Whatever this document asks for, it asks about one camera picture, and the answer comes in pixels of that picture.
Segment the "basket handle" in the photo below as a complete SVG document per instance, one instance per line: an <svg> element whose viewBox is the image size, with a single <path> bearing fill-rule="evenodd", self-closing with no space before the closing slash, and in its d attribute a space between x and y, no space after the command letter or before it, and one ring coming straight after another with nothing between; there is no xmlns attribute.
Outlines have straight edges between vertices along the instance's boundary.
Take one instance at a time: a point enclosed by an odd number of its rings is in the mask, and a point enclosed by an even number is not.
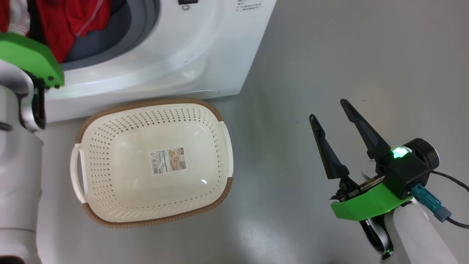
<svg viewBox="0 0 469 264"><path fill-rule="evenodd" d="M228 177L233 176L234 171L234 160L233 160L233 146L231 145L231 138L230 133L228 132L227 125L225 122L220 122L223 134L225 135L225 141L227 143L227 150L228 150Z"/></svg>
<svg viewBox="0 0 469 264"><path fill-rule="evenodd" d="M85 184L86 182L85 158L84 152L80 148L80 144L75 144L72 150L72 156L70 158L70 176L72 178L73 190L75 191L77 198L80 200L80 202L86 203L85 195L83 194L82 188L80 186L80 181L78 180L78 154L80 154L82 163L83 184Z"/></svg>

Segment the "laundry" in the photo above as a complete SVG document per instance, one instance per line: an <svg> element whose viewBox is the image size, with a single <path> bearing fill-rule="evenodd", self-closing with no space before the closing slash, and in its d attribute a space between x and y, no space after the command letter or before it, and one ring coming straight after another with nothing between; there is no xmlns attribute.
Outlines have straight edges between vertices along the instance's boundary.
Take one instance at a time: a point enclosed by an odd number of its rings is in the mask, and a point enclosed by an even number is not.
<svg viewBox="0 0 469 264"><path fill-rule="evenodd" d="M37 0L37 7L46 44L63 62L77 36L107 26L112 0Z"/></svg>
<svg viewBox="0 0 469 264"><path fill-rule="evenodd" d="M0 1L0 32L26 36L30 29L27 0Z"/></svg>

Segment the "green light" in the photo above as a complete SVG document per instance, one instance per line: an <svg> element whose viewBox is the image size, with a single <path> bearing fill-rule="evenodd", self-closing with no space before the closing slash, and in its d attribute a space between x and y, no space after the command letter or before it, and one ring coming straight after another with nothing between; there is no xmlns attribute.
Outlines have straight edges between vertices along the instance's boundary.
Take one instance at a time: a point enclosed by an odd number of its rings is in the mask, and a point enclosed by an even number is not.
<svg viewBox="0 0 469 264"><path fill-rule="evenodd" d="M409 153L405 148L397 148L393 150L394 158L402 158L405 154Z"/></svg>

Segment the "sticker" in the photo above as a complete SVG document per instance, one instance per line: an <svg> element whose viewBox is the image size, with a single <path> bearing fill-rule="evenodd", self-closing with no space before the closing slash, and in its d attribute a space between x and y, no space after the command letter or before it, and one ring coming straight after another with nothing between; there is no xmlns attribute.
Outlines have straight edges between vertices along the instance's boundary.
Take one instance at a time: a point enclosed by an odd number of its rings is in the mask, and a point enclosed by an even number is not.
<svg viewBox="0 0 469 264"><path fill-rule="evenodd" d="M236 0L236 11L248 11L261 8L261 0Z"/></svg>
<svg viewBox="0 0 469 264"><path fill-rule="evenodd" d="M187 169L184 148L169 148L150 152L150 163L153 175Z"/></svg>

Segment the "black cable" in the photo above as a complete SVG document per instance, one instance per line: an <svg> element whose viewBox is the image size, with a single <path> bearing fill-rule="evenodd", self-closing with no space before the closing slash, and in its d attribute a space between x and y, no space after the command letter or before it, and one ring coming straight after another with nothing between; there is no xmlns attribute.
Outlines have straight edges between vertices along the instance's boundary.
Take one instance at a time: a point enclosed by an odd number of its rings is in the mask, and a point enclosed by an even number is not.
<svg viewBox="0 0 469 264"><path fill-rule="evenodd" d="M436 174L436 175L440 175L440 176L443 176L447 179L450 179L452 180L453 182L455 182L457 185L463 187L464 189L466 189L466 191L469 192L469 186L465 185L464 183L460 182L459 180L447 175L447 174L444 174L442 172L438 172L438 171L431 171L433 174ZM451 219L451 217L446 217L446 220L448 220L448 222L450 222L451 224L455 225L455 226L458 226L458 227L461 227L461 228L466 228L466 229L469 229L469 225L465 225L465 224L462 224L462 223L459 223L458 221L454 221L453 219Z"/></svg>

